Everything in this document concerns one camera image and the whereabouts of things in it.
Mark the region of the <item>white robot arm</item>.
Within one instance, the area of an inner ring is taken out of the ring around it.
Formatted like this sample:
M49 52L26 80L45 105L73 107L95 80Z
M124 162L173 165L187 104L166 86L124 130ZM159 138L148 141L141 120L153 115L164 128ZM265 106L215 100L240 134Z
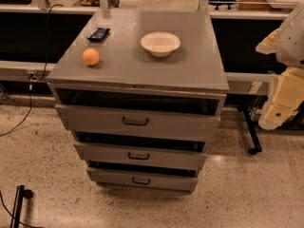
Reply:
M275 54L286 66L279 76L273 76L268 100L263 105L258 125L274 130L286 122L304 102L304 4L299 3L279 28L257 46L256 52Z

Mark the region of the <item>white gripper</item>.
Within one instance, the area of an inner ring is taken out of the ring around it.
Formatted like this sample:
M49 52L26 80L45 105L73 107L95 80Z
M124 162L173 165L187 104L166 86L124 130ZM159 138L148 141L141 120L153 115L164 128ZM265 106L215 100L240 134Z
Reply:
M280 29L277 28L267 35L256 46L256 52L275 53L279 33ZM273 75L267 96L258 125L265 130L274 130L282 126L304 102L304 69L288 67L280 75Z

